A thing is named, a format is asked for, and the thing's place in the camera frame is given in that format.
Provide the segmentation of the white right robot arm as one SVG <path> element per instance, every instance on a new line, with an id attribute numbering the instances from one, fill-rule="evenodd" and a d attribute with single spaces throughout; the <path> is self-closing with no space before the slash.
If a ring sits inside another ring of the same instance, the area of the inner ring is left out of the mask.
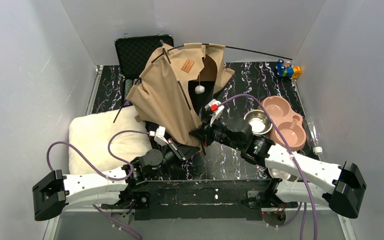
<path id="1" fill-rule="evenodd" d="M 297 152 L 289 152 L 279 143 L 265 138 L 265 124 L 240 117 L 225 124 L 216 120 L 205 122 L 190 131 L 200 142 L 216 141 L 240 151 L 248 163 L 275 169 L 300 177 L 301 181 L 273 180 L 266 192 L 275 201 L 315 203 L 329 207 L 335 213 L 356 219 L 363 203 L 366 181 L 359 167 L 352 162 L 343 165 L 322 162 Z"/>

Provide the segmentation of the tan fabric pet tent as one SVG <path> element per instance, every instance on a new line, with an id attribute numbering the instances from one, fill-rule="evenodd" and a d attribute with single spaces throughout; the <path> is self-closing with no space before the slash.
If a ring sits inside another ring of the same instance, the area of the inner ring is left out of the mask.
<path id="1" fill-rule="evenodd" d="M 223 91 L 234 70 L 225 67 L 224 45 L 186 43 L 182 49 L 164 44 L 153 51 L 140 74 L 140 84 L 132 86 L 127 100 L 144 121 L 165 127 L 178 143 L 200 147 L 189 132 L 202 125 L 194 109 L 189 83 L 209 83 L 205 93 L 211 99 Z"/>

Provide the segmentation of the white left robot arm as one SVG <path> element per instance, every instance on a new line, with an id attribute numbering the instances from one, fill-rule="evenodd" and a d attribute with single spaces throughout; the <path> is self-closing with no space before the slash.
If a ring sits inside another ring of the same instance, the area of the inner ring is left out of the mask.
<path id="1" fill-rule="evenodd" d="M 131 163 L 112 170 L 87 174 L 51 170 L 32 187 L 34 220 L 50 220 L 72 208 L 119 205 L 130 200 L 141 207 L 135 189 L 142 188 L 172 165 L 192 158 L 199 150 L 170 138 L 162 150 L 151 149 Z"/>

